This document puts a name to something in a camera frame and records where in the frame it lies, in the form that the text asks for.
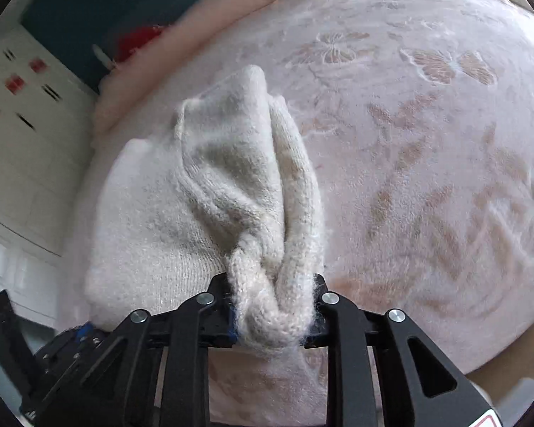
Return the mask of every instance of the teal headboard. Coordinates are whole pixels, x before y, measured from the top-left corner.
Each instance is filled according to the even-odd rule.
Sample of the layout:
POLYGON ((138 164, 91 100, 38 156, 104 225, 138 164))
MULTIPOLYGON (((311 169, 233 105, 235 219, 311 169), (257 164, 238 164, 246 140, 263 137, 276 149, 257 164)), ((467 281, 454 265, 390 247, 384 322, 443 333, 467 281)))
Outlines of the teal headboard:
POLYGON ((171 24, 196 0, 34 0, 22 25, 87 85, 97 90, 107 69, 92 45, 112 55, 119 35, 171 24))

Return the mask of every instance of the red object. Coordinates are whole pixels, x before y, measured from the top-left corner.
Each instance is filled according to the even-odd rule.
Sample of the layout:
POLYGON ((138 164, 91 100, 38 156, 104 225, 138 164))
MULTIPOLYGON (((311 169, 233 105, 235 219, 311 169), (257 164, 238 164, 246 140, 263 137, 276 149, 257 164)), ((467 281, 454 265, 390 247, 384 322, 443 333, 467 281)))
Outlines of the red object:
POLYGON ((154 25, 152 27, 140 27, 127 35, 123 35, 118 41, 118 51, 115 62, 125 62, 149 41, 157 38, 166 27, 154 25))
POLYGON ((35 58, 30 61, 30 68, 36 73, 43 72, 48 68, 43 59, 35 58))
POLYGON ((13 74, 9 79, 7 79, 5 85, 6 88, 10 90, 10 93, 17 94, 21 89, 24 88, 26 82, 24 82, 24 79, 21 78, 20 75, 13 74))

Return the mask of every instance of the folded cloth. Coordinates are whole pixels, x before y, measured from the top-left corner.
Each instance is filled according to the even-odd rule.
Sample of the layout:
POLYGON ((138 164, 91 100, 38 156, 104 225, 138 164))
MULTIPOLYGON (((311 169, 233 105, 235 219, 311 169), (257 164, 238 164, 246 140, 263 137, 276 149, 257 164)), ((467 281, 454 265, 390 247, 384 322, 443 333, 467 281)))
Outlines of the folded cloth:
POLYGON ((97 206, 85 293, 91 320, 178 307, 227 272, 240 339, 297 345, 314 313, 323 220, 314 170, 285 100, 248 66, 130 141, 97 206))

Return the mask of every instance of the label with red border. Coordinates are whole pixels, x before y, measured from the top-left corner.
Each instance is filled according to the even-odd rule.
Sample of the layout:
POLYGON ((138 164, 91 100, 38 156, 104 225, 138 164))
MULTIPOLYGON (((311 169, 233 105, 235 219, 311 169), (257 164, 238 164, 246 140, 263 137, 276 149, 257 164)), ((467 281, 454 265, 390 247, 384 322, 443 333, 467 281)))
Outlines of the label with red border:
POLYGON ((489 409, 468 427, 502 427, 494 409, 489 409))

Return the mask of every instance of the silver screw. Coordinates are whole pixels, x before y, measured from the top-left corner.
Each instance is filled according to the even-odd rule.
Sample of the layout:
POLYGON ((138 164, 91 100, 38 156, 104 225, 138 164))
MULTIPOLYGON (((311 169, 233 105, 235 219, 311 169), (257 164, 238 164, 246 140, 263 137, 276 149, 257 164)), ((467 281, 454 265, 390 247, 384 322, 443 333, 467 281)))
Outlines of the silver screw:
POLYGON ((135 324, 143 323, 147 318, 148 313, 145 310, 134 310, 130 314, 130 320, 135 324))
POLYGON ((326 292, 325 294, 322 294, 322 301, 325 302, 325 304, 336 305, 339 300, 340 297, 334 292, 326 292))
POLYGON ((209 305, 214 301, 214 296, 209 292, 202 292, 196 297, 196 301, 200 305, 209 305))
POLYGON ((388 318, 396 323, 401 323, 405 319, 405 313, 402 310, 390 310, 388 318))

